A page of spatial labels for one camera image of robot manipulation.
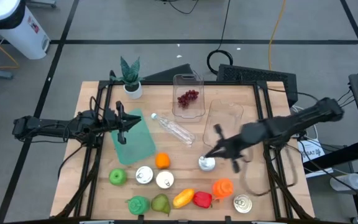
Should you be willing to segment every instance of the green cutting board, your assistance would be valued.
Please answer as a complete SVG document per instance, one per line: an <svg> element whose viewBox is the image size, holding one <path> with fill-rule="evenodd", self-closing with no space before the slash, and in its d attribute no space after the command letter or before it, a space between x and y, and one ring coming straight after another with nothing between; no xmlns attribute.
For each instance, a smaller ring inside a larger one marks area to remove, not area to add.
<svg viewBox="0 0 358 224"><path fill-rule="evenodd" d="M111 138L116 147L119 162L124 165L131 165L139 160L155 154L155 143L145 122L141 109L134 109L128 114L142 117L142 121L125 132L127 144L121 144L117 140L118 131L111 132Z"/></svg>

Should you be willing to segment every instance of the yellow cable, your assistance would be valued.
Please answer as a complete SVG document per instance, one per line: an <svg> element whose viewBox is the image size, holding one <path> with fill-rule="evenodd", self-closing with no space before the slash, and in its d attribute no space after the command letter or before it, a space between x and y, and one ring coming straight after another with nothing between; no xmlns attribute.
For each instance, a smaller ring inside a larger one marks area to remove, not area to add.
<svg viewBox="0 0 358 224"><path fill-rule="evenodd" d="M19 68L19 63L17 63L16 60L11 55L9 55L1 46L0 50L4 52L16 64L16 66L0 66L0 69Z"/></svg>
<svg viewBox="0 0 358 224"><path fill-rule="evenodd" d="M283 0L283 5L281 7L280 15L278 16L276 26L274 27L274 30L273 30L273 34L270 38L270 41L268 42L268 69L269 70L272 69L272 62L271 62L272 59L271 59L270 55L272 54L272 42L273 42L273 38L274 38L274 33L276 33L276 29L277 29L278 23L281 20L281 17L283 16L284 9L285 9L285 0Z"/></svg>

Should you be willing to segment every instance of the yellow pepper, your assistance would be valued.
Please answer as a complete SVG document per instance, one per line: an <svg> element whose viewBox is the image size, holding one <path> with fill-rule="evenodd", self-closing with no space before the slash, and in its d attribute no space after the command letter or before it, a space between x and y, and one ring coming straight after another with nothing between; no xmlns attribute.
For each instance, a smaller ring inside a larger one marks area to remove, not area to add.
<svg viewBox="0 0 358 224"><path fill-rule="evenodd" d="M181 208L191 202L194 196L194 189L185 189L173 199L173 207Z"/></svg>

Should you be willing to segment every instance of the plastic water bottle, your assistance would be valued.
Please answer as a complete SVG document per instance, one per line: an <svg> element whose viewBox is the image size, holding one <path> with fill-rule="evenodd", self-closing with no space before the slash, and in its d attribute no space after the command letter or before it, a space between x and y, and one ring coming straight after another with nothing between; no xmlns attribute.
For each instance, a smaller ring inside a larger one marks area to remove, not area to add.
<svg viewBox="0 0 358 224"><path fill-rule="evenodd" d="M354 189L358 190L358 174L346 174L336 177L338 180L344 182L345 184L353 187ZM334 190L343 191L343 190L350 190L349 187L338 182L336 179L331 178L329 180L329 184Z"/></svg>
<svg viewBox="0 0 358 224"><path fill-rule="evenodd" d="M181 127L179 124L176 124L174 121L170 121L167 118L161 118L155 113L152 114L152 119L156 119L160 123L161 127L163 127L167 132L173 134L188 146L192 145L196 140L196 136L194 134L191 134L189 131Z"/></svg>

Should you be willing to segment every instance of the white pot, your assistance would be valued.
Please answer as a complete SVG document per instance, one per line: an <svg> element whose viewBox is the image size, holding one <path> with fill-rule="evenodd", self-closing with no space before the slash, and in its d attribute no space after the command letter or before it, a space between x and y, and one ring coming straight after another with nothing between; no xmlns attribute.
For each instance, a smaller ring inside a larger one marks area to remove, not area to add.
<svg viewBox="0 0 358 224"><path fill-rule="evenodd" d="M142 85L140 84L140 82L139 82L139 88L137 90L135 90L133 92L127 91L127 89L125 88L125 85L124 85L124 91L133 100L138 99L143 94Z"/></svg>

